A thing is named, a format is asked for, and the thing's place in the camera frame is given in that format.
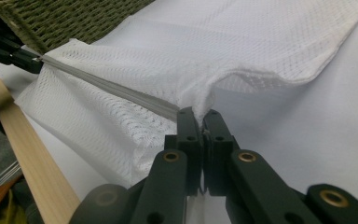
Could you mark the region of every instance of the wooden board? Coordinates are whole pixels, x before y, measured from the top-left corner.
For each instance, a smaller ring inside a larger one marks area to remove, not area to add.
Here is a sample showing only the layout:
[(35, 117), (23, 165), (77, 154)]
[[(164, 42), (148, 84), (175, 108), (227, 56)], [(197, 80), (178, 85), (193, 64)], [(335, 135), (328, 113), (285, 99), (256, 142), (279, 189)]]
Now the wooden board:
[(45, 223), (68, 223), (80, 201), (1, 79), (0, 120)]

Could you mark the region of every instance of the wicker basket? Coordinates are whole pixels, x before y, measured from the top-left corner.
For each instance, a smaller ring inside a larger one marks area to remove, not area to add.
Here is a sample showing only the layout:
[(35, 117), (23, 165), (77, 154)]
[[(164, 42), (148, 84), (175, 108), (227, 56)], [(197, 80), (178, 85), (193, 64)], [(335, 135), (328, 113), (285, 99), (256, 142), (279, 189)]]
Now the wicker basket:
[(91, 43), (153, 0), (0, 0), (0, 17), (31, 49), (45, 53), (77, 38)]

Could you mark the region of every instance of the white towel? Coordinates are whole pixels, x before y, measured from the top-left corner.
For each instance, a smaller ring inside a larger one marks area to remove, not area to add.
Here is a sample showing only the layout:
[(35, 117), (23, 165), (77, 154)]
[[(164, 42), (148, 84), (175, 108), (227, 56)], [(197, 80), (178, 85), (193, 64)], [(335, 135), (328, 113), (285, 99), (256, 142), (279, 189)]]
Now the white towel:
[[(93, 45), (56, 60), (179, 107), (197, 119), (213, 88), (260, 91), (310, 82), (358, 22), (358, 0), (158, 0)], [(45, 65), (17, 104), (109, 181), (145, 177), (174, 122)]]

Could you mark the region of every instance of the white garment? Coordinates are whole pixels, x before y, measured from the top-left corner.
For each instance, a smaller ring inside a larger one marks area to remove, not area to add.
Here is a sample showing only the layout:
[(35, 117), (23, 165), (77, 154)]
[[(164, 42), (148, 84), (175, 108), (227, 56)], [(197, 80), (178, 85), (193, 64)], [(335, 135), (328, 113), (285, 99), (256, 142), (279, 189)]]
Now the white garment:
[[(313, 80), (358, 22), (358, 0), (158, 0), (89, 46), (48, 56), (94, 76), (193, 106), (213, 87), (259, 91)], [(109, 181), (145, 177), (175, 124), (45, 65), (17, 103)]]

